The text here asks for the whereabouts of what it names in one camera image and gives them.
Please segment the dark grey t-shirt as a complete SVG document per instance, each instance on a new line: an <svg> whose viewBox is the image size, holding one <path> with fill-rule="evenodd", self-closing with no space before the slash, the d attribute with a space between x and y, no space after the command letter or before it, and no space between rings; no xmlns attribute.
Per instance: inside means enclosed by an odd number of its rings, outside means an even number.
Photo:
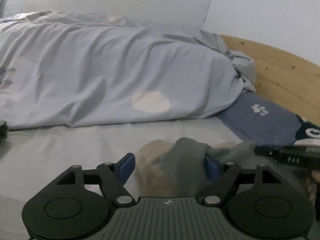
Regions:
<svg viewBox="0 0 320 240"><path fill-rule="evenodd" d="M211 185L204 164L207 153L221 163L232 161L243 168L255 168L259 161L251 141L210 146L190 138L178 139L160 161L164 185L169 189L166 196L197 196Z"/></svg>

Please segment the beige garment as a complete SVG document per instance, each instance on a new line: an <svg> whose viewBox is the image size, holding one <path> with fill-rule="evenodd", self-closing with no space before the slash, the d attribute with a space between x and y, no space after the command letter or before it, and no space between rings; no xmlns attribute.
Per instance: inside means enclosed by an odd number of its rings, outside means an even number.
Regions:
<svg viewBox="0 0 320 240"><path fill-rule="evenodd" d="M165 181L160 170L160 161L161 157L174 144L163 140L153 140L143 146L137 153L138 185L143 196L167 197L166 194L169 189L164 185Z"/></svg>

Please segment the dark blue pillow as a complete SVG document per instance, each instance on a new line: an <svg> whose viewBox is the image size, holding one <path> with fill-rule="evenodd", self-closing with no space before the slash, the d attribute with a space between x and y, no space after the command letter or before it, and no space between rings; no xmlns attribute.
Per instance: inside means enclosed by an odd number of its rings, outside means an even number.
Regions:
<svg viewBox="0 0 320 240"><path fill-rule="evenodd" d="M241 140L259 145L319 146L319 126L300 115L245 92L217 117Z"/></svg>

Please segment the wooden headboard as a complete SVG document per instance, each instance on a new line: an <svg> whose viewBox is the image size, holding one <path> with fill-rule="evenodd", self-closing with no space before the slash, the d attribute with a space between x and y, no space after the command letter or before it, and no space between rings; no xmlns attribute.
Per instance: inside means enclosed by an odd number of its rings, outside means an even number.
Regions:
<svg viewBox="0 0 320 240"><path fill-rule="evenodd" d="M319 125L319 66L286 51L242 38L221 36L231 50L254 60L256 90L263 98Z"/></svg>

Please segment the light blue duvet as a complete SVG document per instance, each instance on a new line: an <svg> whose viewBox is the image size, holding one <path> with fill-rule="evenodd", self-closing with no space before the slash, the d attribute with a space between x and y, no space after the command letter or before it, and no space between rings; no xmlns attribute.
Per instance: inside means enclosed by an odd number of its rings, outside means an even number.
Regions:
<svg viewBox="0 0 320 240"><path fill-rule="evenodd" d="M1 19L11 129L203 119L255 80L249 56L197 27L54 11Z"/></svg>

